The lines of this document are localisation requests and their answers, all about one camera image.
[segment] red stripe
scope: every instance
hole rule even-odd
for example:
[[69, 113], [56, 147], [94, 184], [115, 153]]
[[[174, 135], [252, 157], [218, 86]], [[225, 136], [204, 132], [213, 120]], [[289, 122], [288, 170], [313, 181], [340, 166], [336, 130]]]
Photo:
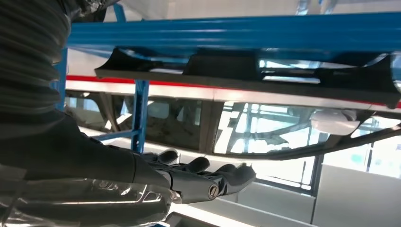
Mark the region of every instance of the red stripe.
[[[97, 78], [93, 76], [79, 76], [79, 75], [67, 75], [67, 80], [77, 80], [77, 81], [88, 81], [88, 82], [101, 82], [101, 83], [120, 83], [120, 84], [135, 84], [134, 79], [120, 79], [120, 78]], [[220, 88], [227, 90], [238, 90], [233, 88], [226, 87], [213, 87], [213, 86], [205, 86], [205, 85], [195, 85], [195, 84], [184, 84], [184, 83], [171, 83], [171, 82], [161, 82], [161, 81], [150, 81], [151, 85], [164, 85], [164, 86], [179, 86], [179, 87], [202, 87], [202, 88]], [[381, 103], [368, 103], [368, 102], [360, 102], [360, 101], [352, 101], [352, 100], [344, 100], [351, 101], [356, 103], [365, 103], [371, 105], [382, 105]], [[401, 102], [398, 103], [397, 108], [401, 108]]]

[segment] window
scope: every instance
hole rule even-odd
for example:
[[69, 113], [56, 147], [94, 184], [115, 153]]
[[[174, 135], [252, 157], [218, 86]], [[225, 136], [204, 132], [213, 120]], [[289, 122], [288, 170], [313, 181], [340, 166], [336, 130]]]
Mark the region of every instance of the window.
[[[111, 132], [106, 108], [114, 111], [117, 131], [132, 129], [134, 96], [106, 94], [111, 102], [104, 103], [96, 92], [67, 91], [65, 111], [81, 127]], [[199, 150], [202, 101], [149, 97], [146, 140], [168, 146]]]
[[[401, 123], [398, 119], [372, 117], [366, 120], [351, 137], [370, 134]], [[400, 177], [401, 152], [398, 148], [400, 136], [349, 148], [324, 155], [324, 163], [371, 173]]]
[[[323, 143], [328, 135], [311, 127], [312, 107], [224, 103], [215, 153], [267, 153]], [[254, 161], [257, 178], [311, 190], [315, 157]]]
[[266, 153], [318, 143], [311, 107], [225, 103], [215, 153]]
[[79, 126], [110, 132], [110, 129], [105, 128], [106, 116], [100, 112], [98, 103], [92, 98], [97, 98], [96, 94], [87, 97], [66, 97], [65, 112], [71, 115]]
[[[132, 128], [133, 96], [114, 96], [120, 103], [120, 129]], [[198, 150], [202, 101], [149, 97], [146, 140], [173, 147]]]

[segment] blue steel beam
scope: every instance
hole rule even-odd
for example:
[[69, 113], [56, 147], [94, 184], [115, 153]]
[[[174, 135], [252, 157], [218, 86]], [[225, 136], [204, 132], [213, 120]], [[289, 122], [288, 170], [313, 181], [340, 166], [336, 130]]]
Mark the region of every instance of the blue steel beam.
[[126, 131], [119, 131], [119, 132], [113, 132], [113, 133], [108, 133], [108, 134], [103, 134], [103, 135], [98, 135], [98, 136], [92, 136], [92, 138], [96, 140], [111, 140], [119, 137], [131, 137], [138, 134], [137, 131], [132, 131], [132, 130], [126, 130]]
[[124, 8], [122, 5], [116, 3], [113, 5], [115, 17], [117, 18], [117, 22], [127, 22], [127, 18], [125, 17]]
[[68, 45], [303, 51], [401, 49], [401, 13], [73, 24]]

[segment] black flexible tube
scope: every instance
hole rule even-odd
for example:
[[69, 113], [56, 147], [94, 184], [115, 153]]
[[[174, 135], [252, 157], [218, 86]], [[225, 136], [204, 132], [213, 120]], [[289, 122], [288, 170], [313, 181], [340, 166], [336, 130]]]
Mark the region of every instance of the black flexible tube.
[[50, 83], [71, 20], [118, 0], [0, 0], [0, 139], [39, 133], [59, 122], [48, 114], [60, 101]]

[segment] metal rack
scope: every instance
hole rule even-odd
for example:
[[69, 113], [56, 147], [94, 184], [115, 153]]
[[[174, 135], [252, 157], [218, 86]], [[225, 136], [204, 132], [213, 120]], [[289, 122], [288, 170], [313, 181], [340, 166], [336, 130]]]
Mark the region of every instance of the metal rack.
[[[238, 17], [126, 22], [124, 11], [114, 6], [115, 23], [77, 23], [72, 26], [68, 47], [110, 56], [115, 47], [143, 48], [148, 54], [135, 57], [150, 61], [187, 63], [200, 48], [253, 51], [260, 59], [329, 61], [344, 52], [375, 55], [401, 50], [401, 13]], [[56, 67], [63, 108], [67, 50]], [[135, 81], [132, 130], [97, 136], [108, 140], [131, 136], [131, 148], [143, 152], [149, 82]]]

